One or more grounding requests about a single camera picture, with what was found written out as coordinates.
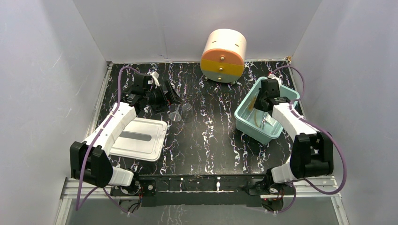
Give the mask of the yellow rubber tubing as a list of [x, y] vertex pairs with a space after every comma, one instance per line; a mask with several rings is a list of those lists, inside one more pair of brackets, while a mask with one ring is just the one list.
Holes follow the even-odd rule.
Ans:
[[262, 122], [262, 118], [260, 116], [261, 111], [254, 109], [254, 124], [256, 127], [260, 128], [261, 122]]

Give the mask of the test tube brush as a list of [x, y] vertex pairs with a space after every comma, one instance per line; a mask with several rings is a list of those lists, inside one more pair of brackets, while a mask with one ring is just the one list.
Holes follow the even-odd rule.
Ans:
[[256, 97], [254, 97], [254, 98], [252, 98], [251, 100], [250, 100], [250, 102], [249, 102], [249, 105], [248, 105], [248, 107], [247, 107], [247, 109], [249, 110], [249, 111], [252, 111], [253, 110], [253, 108], [254, 108], [254, 105], [255, 105], [255, 102], [256, 102]]

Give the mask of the small white sachet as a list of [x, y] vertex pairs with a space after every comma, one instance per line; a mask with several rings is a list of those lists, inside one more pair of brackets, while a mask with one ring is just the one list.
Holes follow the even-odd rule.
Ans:
[[275, 124], [277, 123], [277, 121], [276, 121], [274, 118], [272, 118], [272, 116], [269, 115], [269, 114], [267, 114], [267, 115], [265, 116], [264, 121], [265, 121], [266, 123], [268, 123], [269, 125], [271, 125], [271, 126], [275, 126]]

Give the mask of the metal scissors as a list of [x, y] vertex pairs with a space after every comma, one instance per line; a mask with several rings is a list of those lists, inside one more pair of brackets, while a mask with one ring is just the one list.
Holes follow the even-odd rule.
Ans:
[[268, 113], [265, 112], [265, 113], [263, 114], [262, 121], [261, 121], [261, 123], [260, 123], [260, 125], [259, 125], [259, 128], [260, 128], [260, 129], [263, 129], [263, 128], [265, 127], [267, 116], [268, 116]]

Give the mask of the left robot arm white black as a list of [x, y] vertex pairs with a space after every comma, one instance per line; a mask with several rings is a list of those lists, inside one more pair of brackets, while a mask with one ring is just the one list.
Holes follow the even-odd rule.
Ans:
[[131, 186], [137, 175], [111, 165], [108, 159], [117, 138], [145, 108], [162, 113], [170, 105], [182, 102], [169, 80], [160, 83], [153, 75], [135, 74], [126, 90], [118, 90], [117, 102], [95, 131], [82, 142], [72, 143], [69, 150], [72, 178], [99, 188]]

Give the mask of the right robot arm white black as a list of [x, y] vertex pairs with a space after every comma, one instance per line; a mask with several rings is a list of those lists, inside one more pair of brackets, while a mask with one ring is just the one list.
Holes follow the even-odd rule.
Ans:
[[264, 187], [332, 174], [334, 157], [331, 139], [324, 132], [303, 122], [293, 108], [292, 100], [280, 95], [277, 80], [265, 79], [260, 82], [254, 108], [271, 115], [293, 141], [289, 162], [268, 169]]

